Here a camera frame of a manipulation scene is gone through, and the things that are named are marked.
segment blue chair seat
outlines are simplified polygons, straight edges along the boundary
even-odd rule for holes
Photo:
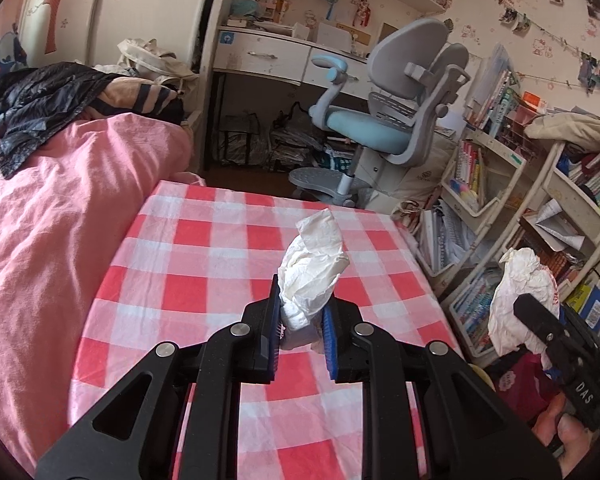
[[[314,111],[315,105],[309,108],[311,117],[314,116]],[[411,140],[411,134],[379,123],[369,114],[339,106],[329,107],[326,125],[330,130],[349,137],[362,146],[392,155],[403,153]]]

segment qr code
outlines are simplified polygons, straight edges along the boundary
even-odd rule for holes
[[[600,321],[600,302],[598,300],[594,301],[591,311],[587,314],[587,319],[585,319],[585,321],[591,329],[594,329]]]

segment office chair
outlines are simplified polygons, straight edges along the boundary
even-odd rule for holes
[[[448,29],[439,20],[422,18],[382,40],[367,60],[371,81],[392,96],[371,92],[369,114],[332,106],[347,82],[347,63],[336,56],[314,56],[312,63],[327,68],[331,87],[309,110],[321,130],[338,132],[358,146],[347,173],[324,168],[299,168],[289,173],[298,192],[307,191],[318,200],[354,207],[358,191],[369,184],[354,177],[362,149],[381,153],[391,164],[412,168],[427,159],[438,118],[448,113],[458,89],[471,78],[464,71],[469,53],[464,45],[446,47]]]

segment chair base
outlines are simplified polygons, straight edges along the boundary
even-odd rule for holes
[[[364,180],[354,178],[348,194],[338,193],[342,173],[325,168],[299,168],[289,173],[289,182],[300,190],[314,195],[320,202],[353,207],[358,190],[371,187]]]

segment drawer handle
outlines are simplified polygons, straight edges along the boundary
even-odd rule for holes
[[[263,54],[262,52],[247,52],[250,56],[266,57],[267,59],[278,59],[278,56],[273,54]]]

